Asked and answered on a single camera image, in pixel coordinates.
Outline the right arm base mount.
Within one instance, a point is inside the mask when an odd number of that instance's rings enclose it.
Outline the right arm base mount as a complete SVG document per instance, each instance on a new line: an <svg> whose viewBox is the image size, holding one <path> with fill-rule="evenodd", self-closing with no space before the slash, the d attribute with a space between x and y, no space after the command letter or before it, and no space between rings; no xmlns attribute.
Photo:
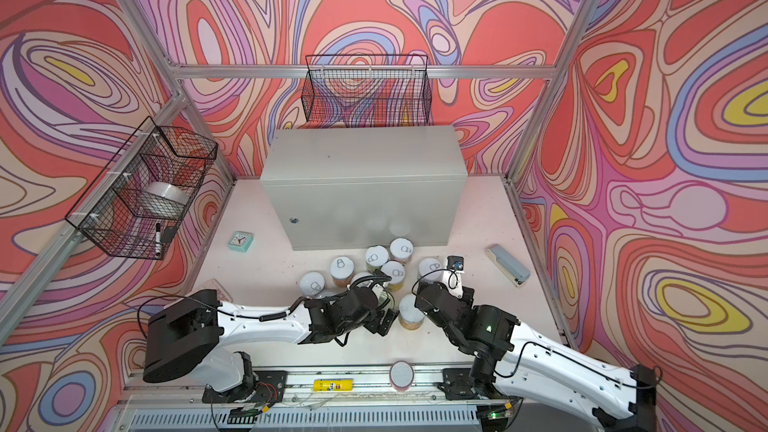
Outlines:
<svg viewBox="0 0 768 432"><path fill-rule="evenodd" d="M435 387L449 401L458 400L504 400L516 403L521 397L503 394L490 384L471 376L469 367L448 367L442 369L442 380Z"/></svg>

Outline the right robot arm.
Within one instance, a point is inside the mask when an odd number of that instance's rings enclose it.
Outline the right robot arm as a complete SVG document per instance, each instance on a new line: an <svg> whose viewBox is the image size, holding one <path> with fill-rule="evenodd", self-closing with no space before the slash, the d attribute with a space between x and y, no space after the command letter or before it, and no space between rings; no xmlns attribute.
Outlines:
<svg viewBox="0 0 768 432"><path fill-rule="evenodd" d="M478 398L528 399L604 431L653 431L658 378L643 365L611 365L545 337L511 313L456 297L439 282L418 286L415 306L473 364L459 381Z"/></svg>

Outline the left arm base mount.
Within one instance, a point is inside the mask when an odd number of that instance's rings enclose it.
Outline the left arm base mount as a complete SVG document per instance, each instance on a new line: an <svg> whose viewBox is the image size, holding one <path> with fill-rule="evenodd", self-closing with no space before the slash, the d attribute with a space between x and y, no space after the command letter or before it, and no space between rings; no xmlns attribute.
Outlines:
<svg viewBox="0 0 768 432"><path fill-rule="evenodd" d="M202 396L205 404L253 403L274 405L283 400L288 372L285 370L257 370L246 376L241 385L226 392L207 388Z"/></svg>

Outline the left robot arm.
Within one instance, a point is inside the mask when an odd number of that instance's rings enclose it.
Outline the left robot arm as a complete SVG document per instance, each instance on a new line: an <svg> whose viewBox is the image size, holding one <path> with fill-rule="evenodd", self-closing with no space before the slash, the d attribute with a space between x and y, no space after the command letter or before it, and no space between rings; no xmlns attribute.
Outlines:
<svg viewBox="0 0 768 432"><path fill-rule="evenodd" d="M149 318L142 379L149 384L193 377L230 395L255 388L253 362L236 345L335 342L344 347L357 329L386 336L399 312L383 275L361 277L344 291L322 298L299 297L286 307L249 307L222 301L202 289Z"/></svg>

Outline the light blue spotted can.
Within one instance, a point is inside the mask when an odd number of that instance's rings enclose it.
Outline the light blue spotted can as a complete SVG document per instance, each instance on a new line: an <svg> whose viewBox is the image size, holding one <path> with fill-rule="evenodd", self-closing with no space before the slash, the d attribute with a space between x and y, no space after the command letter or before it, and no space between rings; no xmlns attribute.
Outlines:
<svg viewBox="0 0 768 432"><path fill-rule="evenodd" d="M443 266L437 258L427 257L420 261L418 274L421 281L440 282L443 277Z"/></svg>

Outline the yellow peach can plastic lid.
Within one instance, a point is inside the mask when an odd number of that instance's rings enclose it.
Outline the yellow peach can plastic lid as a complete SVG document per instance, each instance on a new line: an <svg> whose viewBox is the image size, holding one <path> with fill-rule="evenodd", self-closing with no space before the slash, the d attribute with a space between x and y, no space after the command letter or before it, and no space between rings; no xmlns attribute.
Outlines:
<svg viewBox="0 0 768 432"><path fill-rule="evenodd" d="M416 307L414 294L404 295L398 303L398 320L401 326L407 330L417 330L424 322L424 313Z"/></svg>

